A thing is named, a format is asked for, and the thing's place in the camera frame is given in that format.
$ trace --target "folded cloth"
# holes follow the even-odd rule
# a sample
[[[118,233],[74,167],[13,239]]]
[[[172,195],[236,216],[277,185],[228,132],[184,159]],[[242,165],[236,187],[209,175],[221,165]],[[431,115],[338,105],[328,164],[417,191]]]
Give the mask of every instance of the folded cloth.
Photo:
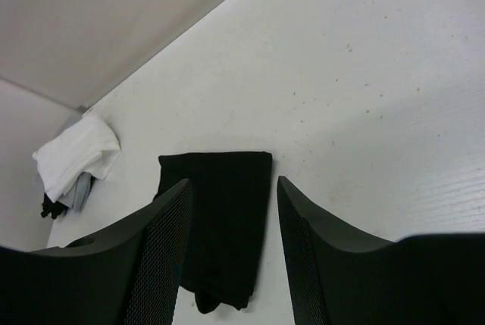
[[[180,285],[198,309],[246,308],[258,273],[271,186],[271,154],[160,156],[158,197],[181,179],[194,189],[192,226]]]
[[[90,173],[82,172],[70,190],[62,195],[58,202],[66,205],[68,208],[72,208],[74,211],[82,211],[91,193],[93,180],[94,177]]]
[[[61,128],[59,128],[55,136],[57,137],[61,135],[67,128],[79,122],[82,117],[82,114],[74,114],[70,116],[61,126]],[[56,202],[61,203],[68,208],[72,208],[74,211],[82,211],[84,208],[84,204],[89,197],[89,193],[91,192],[91,185],[93,181],[94,178],[90,173],[81,173],[77,178],[76,182],[70,188],[70,190],[66,194],[61,195],[61,197]],[[42,186],[43,188],[42,178],[39,173],[36,174],[34,178],[34,183],[36,184],[36,186]]]
[[[41,147],[33,158],[46,195],[56,202],[82,172],[100,180],[106,178],[119,152],[120,145],[110,127],[94,114],[87,114]]]

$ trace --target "black fabric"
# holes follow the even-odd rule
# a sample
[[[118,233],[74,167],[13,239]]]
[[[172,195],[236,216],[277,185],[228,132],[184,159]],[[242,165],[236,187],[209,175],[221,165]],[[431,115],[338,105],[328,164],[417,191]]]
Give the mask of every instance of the black fabric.
[[[52,219],[57,219],[57,217],[65,213],[69,209],[66,205],[60,202],[52,202],[51,199],[44,194],[44,202],[42,203],[41,217],[47,217],[51,215]]]
[[[181,286],[198,309],[246,308],[258,273],[271,186],[267,152],[160,156],[158,197],[181,179],[194,188],[192,228]]]

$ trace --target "white towel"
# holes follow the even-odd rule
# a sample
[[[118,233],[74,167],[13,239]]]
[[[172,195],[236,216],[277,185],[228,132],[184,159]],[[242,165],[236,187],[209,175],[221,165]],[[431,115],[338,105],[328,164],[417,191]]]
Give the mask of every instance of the white towel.
[[[82,172],[100,180],[106,178],[119,153],[120,145],[110,127],[94,114],[87,114],[44,144],[33,158],[46,195],[56,202]]]

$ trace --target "gray cloth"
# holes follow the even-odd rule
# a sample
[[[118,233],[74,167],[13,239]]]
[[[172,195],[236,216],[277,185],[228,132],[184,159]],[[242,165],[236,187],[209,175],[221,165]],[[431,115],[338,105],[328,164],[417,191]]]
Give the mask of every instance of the gray cloth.
[[[81,114],[70,117],[61,126],[55,136],[59,136],[67,128],[79,122],[82,117],[83,116]],[[58,202],[66,205],[68,208],[72,208],[74,211],[82,211],[89,197],[89,193],[91,192],[91,176],[92,175],[87,172],[81,173],[76,182],[73,184],[73,187],[71,187],[66,194],[62,195],[58,199]],[[40,177],[39,173],[37,173],[34,180],[36,183],[41,183],[43,187],[42,178]]]

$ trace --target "white wall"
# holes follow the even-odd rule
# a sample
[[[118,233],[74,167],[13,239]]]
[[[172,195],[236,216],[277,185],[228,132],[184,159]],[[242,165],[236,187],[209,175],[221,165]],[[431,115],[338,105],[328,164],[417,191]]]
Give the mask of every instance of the white wall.
[[[223,0],[0,0],[0,77],[90,105]]]
[[[32,153],[73,112],[0,80],[0,245],[45,248],[51,219],[40,217],[42,189],[33,186]]]

